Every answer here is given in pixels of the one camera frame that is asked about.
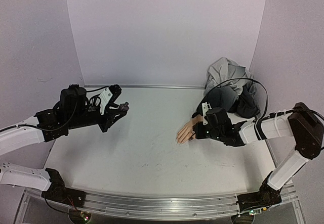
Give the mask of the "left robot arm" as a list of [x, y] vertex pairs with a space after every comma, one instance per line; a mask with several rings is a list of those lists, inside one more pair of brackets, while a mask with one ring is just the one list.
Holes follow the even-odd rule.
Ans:
[[[72, 84], [61, 91], [60, 99], [53, 108], [1, 129], [1, 155], [66, 137], [72, 129], [97, 125], [103, 133], [107, 132], [127, 115], [129, 103], [115, 103], [122, 93], [118, 84], [104, 86], [94, 92], [95, 95], [88, 98], [89, 90]], [[68, 198], [68, 190], [59, 172], [50, 168], [33, 169], [4, 162], [1, 184], [48, 191], [57, 202]]]

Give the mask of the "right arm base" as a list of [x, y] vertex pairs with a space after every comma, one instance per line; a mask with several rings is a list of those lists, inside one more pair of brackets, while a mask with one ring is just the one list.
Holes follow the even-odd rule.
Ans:
[[247, 213], [255, 209], [268, 208], [282, 202], [280, 195], [282, 189], [275, 190], [267, 183], [270, 174], [262, 182], [259, 191], [237, 196], [236, 203], [239, 206], [239, 214]]

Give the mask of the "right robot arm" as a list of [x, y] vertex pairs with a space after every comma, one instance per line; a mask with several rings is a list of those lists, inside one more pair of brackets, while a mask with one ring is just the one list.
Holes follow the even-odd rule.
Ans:
[[202, 120], [193, 125], [196, 139], [213, 139], [226, 146], [241, 147], [268, 139], [293, 137], [295, 146], [272, 171], [263, 188], [280, 190], [308, 161], [323, 150], [323, 116], [297, 103], [292, 109], [270, 113], [260, 119], [231, 122], [222, 108], [202, 105]]

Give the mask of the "aluminium front rail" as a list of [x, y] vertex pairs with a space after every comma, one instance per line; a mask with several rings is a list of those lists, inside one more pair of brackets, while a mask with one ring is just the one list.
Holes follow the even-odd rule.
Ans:
[[76, 201], [78, 209], [93, 214], [139, 220], [202, 220], [239, 213], [235, 194], [167, 197], [86, 192]]

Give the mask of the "mannequin hand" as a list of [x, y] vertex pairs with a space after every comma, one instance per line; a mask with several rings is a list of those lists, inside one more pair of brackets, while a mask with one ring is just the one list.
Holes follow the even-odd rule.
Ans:
[[178, 145], [184, 144], [188, 141], [195, 139], [195, 132], [193, 127], [199, 122], [203, 121], [203, 117], [201, 115], [197, 115], [196, 117], [190, 119], [181, 130], [177, 133], [176, 142]]

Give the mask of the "grey crumpled cloth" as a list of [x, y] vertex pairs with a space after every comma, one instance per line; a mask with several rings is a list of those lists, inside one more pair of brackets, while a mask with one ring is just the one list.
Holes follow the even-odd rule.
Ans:
[[204, 96], [215, 87], [231, 87], [239, 96], [237, 111], [242, 118], [253, 118], [260, 113], [254, 97], [257, 92], [253, 75], [235, 61], [222, 57], [207, 70]]

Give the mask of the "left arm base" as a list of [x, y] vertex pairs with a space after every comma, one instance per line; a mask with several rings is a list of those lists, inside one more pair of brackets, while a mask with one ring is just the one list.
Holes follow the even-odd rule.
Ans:
[[66, 187], [63, 178], [57, 170], [46, 168], [45, 171], [49, 174], [50, 187], [46, 191], [42, 191], [44, 199], [71, 205], [75, 208], [84, 206], [86, 198], [84, 191]]

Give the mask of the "dark sleeve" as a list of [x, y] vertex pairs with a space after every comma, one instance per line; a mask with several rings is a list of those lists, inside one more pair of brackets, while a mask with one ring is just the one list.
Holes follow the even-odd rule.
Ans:
[[238, 106], [238, 94], [229, 86], [211, 89], [201, 100], [191, 118], [202, 115], [202, 103], [209, 103], [211, 108], [223, 108], [229, 113], [235, 113]]

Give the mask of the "nail polish bottle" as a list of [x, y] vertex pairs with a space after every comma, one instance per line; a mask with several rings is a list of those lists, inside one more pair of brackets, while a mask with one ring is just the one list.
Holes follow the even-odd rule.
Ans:
[[128, 111], [129, 110], [129, 103], [128, 102], [125, 102], [125, 103], [122, 103], [119, 105], [119, 110], [123, 110], [123, 111]]

